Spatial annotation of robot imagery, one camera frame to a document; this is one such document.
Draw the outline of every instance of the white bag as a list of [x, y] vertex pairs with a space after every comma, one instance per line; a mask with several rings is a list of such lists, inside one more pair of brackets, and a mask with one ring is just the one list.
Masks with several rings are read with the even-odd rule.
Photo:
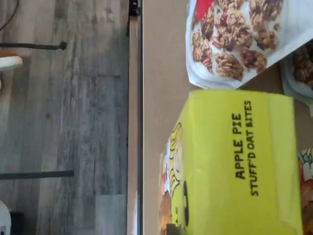
[[313, 41], [288, 55], [280, 67], [284, 93], [305, 103], [313, 117]]
[[215, 0], [198, 22], [190, 0], [186, 24], [189, 81], [236, 89], [313, 38], [313, 0]]

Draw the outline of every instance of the red label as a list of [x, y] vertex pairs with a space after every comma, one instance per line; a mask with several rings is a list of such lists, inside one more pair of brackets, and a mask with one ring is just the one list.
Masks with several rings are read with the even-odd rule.
[[202, 19], [213, 2], [214, 0], [197, 0], [197, 22]]

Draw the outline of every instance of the cardboard surface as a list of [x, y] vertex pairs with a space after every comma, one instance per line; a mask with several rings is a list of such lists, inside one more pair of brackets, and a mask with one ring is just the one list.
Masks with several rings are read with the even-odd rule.
[[[156, 235], [158, 166], [167, 138], [190, 90], [185, 67], [187, 0], [146, 0], [143, 3], [143, 232]], [[274, 65], [244, 87], [281, 93], [279, 66]], [[298, 149], [313, 146], [313, 118], [295, 103]]]

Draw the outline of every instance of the yellow snack box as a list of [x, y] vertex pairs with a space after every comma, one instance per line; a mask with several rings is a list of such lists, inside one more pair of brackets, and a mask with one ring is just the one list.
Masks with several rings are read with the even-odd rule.
[[195, 91], [161, 154], [159, 234], [301, 235], [293, 100]]

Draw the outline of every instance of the apple pie stuff'd oat bites box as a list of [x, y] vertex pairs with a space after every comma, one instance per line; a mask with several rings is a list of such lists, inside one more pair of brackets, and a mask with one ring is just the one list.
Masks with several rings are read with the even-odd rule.
[[312, 0], [190, 0], [189, 81], [236, 89], [313, 38]]
[[303, 234], [292, 98], [194, 91], [169, 133], [159, 235]]

